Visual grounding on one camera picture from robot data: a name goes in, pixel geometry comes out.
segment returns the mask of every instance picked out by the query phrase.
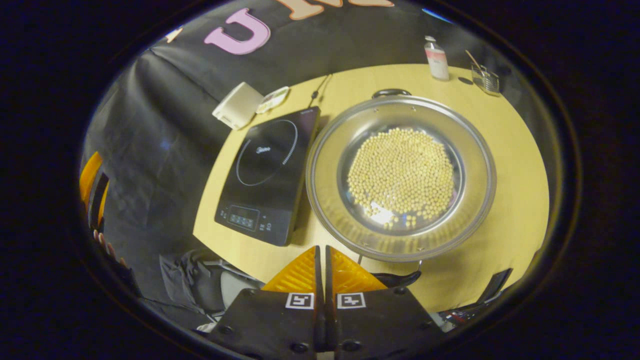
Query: light wood tabletop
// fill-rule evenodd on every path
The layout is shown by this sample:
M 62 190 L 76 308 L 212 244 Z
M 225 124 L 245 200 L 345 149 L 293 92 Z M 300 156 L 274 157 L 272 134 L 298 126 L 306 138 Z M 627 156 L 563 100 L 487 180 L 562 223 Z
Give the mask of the light wood tabletop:
M 451 79 L 431 77 L 428 65 L 382 65 L 347 70 L 329 77 L 313 105 L 320 107 L 320 126 L 338 114 L 386 88 L 401 88 L 412 95 L 440 102 L 463 115 L 482 134 L 495 161 L 497 189 L 491 210 L 476 232 L 460 246 L 422 262 L 422 276 L 409 289 L 427 309 L 443 311 L 474 303 L 493 274 L 512 268 L 504 287 L 527 270 L 547 230 L 548 183 L 538 147 L 522 118 L 502 96 L 485 94 L 458 77 L 471 78 L 470 70 L 449 67 Z M 193 234 L 215 253 L 240 270 L 268 282 L 286 264 L 314 245 L 331 245 L 354 260 L 358 254 L 334 239 L 310 209 L 303 192 L 291 244 L 277 247 L 256 240 L 214 221 L 220 194 L 249 128 L 306 108 L 323 77 L 291 86 L 285 102 L 256 115 L 243 129 L 231 131 L 211 169 L 200 200 Z M 370 272 L 405 275 L 417 263 L 386 263 L 364 258 Z

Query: black induction cooktop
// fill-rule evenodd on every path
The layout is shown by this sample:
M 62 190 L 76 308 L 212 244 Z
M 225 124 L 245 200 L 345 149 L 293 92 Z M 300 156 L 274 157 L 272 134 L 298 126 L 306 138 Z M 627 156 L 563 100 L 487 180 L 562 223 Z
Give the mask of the black induction cooktop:
M 220 195 L 217 223 L 273 245 L 287 245 L 319 113 L 314 106 L 247 131 Z

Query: pink letter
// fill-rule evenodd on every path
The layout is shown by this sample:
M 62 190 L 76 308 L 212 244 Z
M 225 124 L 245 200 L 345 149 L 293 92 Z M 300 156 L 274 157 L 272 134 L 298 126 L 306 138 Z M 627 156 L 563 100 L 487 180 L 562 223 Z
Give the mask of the pink letter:
M 247 41 L 238 41 L 223 32 L 223 28 L 217 28 L 210 32 L 204 39 L 205 44 L 214 44 L 224 51 L 236 55 L 244 55 L 263 46 L 271 36 L 271 30 L 262 21 L 248 14 L 249 9 L 244 8 L 233 13 L 226 21 L 227 24 L 237 22 L 251 30 L 253 36 Z
M 324 8 L 321 5 L 311 5 L 305 0 L 278 0 L 284 6 L 291 9 L 291 14 L 289 18 L 291 20 L 302 20 L 307 17 L 317 15 L 324 11 Z M 320 3 L 325 3 L 327 5 L 335 6 L 339 8 L 342 6 L 342 0 L 317 0 Z
M 393 6 L 391 1 L 387 0 L 349 0 L 351 4 L 360 6 Z

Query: power cord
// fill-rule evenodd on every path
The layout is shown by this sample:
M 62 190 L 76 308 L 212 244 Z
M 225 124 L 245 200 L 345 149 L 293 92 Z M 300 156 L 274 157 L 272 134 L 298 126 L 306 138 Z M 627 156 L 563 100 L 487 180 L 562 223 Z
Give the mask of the power cord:
M 307 109 L 309 109 L 311 107 L 311 104 L 314 102 L 314 100 L 316 99 L 316 97 L 318 97 L 320 88 L 322 87 L 322 85 L 324 84 L 324 82 L 329 78 L 329 76 L 332 76 L 333 73 L 331 74 L 327 74 L 324 79 L 322 80 L 322 83 L 320 83 L 320 85 L 318 85 L 318 88 L 313 92 L 313 94 L 311 94 L 311 101 L 309 101 L 309 106 L 307 106 Z

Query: wooden stick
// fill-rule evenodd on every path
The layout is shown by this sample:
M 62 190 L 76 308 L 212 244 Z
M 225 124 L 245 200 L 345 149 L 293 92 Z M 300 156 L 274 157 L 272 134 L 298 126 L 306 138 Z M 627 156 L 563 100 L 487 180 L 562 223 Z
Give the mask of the wooden stick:
M 476 61 L 476 59 L 474 59 L 473 55 L 471 55 L 471 53 L 469 52 L 469 50 L 465 50 L 467 52 L 467 55 L 469 55 L 469 57 L 471 58 L 471 60 L 474 61 L 475 65 L 478 67 L 478 70 L 482 71 L 482 68 L 480 67 L 480 64 L 478 64 L 478 62 Z

